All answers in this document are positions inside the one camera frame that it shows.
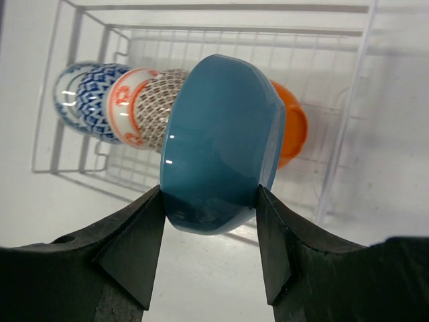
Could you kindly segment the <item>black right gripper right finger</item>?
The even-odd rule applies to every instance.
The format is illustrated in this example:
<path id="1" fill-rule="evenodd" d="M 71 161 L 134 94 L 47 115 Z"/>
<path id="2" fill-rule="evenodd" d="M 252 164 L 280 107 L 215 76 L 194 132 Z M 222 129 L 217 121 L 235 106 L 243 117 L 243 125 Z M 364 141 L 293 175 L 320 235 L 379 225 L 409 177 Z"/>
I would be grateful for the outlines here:
<path id="1" fill-rule="evenodd" d="M 361 246 L 258 190 L 257 235 L 276 321 L 427 321 L 428 238 Z"/>

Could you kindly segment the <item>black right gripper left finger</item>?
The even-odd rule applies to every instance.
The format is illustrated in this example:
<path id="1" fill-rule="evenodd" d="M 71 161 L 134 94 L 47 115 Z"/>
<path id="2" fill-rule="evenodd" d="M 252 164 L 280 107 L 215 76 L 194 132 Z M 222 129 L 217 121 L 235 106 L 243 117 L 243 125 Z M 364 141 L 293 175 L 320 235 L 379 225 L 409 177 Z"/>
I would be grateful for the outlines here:
<path id="1" fill-rule="evenodd" d="M 158 187 L 49 244 L 1 249 L 2 321 L 141 321 L 166 214 Z"/>

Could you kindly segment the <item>white bowl blue orange rim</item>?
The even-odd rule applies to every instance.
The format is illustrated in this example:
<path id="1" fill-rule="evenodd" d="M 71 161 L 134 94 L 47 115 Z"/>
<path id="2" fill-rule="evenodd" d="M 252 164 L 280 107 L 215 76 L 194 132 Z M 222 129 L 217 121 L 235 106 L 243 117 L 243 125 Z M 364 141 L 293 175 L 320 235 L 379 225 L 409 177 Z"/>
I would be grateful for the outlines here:
<path id="1" fill-rule="evenodd" d="M 286 125 L 278 163 L 280 169 L 302 151 L 308 137 L 308 120 L 294 94 L 273 80 L 271 83 L 286 106 Z"/>

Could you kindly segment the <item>teal blue bowl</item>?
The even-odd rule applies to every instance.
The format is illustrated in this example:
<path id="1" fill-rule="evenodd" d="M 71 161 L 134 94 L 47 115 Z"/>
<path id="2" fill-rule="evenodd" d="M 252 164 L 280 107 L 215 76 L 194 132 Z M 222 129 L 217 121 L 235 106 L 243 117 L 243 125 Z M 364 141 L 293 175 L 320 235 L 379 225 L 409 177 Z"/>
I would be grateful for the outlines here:
<path id="1" fill-rule="evenodd" d="M 278 168 L 286 106 L 254 65 L 213 54 L 190 72 L 172 107 L 160 189 L 170 223 L 218 235 L 255 216 Z"/>

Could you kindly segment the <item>orange geometric patterned bowl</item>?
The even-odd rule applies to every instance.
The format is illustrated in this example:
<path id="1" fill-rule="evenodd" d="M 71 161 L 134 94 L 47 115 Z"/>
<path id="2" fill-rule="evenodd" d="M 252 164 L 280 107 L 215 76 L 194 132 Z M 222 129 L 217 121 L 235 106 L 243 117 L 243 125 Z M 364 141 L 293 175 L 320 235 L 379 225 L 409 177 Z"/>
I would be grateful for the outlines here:
<path id="1" fill-rule="evenodd" d="M 121 144 L 108 122 L 105 101 L 113 84 L 130 70 L 129 66 L 119 63 L 97 64 L 80 81 L 76 112 L 92 137 L 110 144 Z"/>

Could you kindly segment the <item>orange floral bowl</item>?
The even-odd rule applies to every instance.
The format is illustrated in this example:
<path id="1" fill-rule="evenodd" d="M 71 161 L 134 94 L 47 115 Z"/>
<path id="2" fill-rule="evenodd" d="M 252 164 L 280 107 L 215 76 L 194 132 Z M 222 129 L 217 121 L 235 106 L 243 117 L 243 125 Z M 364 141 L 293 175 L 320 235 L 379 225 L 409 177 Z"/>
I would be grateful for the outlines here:
<path id="1" fill-rule="evenodd" d="M 132 148 L 148 150 L 143 147 L 142 137 L 133 119 L 133 108 L 138 90 L 159 73 L 148 68 L 130 70 L 113 84 L 107 94 L 105 111 L 108 122 L 121 142 Z"/>

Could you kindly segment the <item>brown patterned bowl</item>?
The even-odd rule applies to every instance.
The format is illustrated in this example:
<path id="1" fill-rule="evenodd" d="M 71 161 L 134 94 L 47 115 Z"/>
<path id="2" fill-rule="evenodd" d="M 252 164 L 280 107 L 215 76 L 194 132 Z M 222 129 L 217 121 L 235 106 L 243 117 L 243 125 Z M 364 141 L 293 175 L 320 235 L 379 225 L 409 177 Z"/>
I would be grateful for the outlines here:
<path id="1" fill-rule="evenodd" d="M 143 147 L 160 153 L 173 104 L 189 72 L 183 69 L 162 71 L 137 92 L 133 119 Z"/>

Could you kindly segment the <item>blue floral bowl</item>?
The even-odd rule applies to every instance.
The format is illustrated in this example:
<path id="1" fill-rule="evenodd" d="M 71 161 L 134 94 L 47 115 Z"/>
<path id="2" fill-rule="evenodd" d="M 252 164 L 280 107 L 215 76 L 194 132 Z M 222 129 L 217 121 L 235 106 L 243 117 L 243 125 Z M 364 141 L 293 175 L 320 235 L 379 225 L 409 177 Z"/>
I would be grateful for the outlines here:
<path id="1" fill-rule="evenodd" d="M 71 129 L 85 135 L 89 134 L 89 131 L 84 121 L 78 116 L 76 94 L 86 73 L 100 65 L 95 61 L 81 61 L 67 66 L 56 78 L 52 90 L 54 108 L 59 118 Z"/>

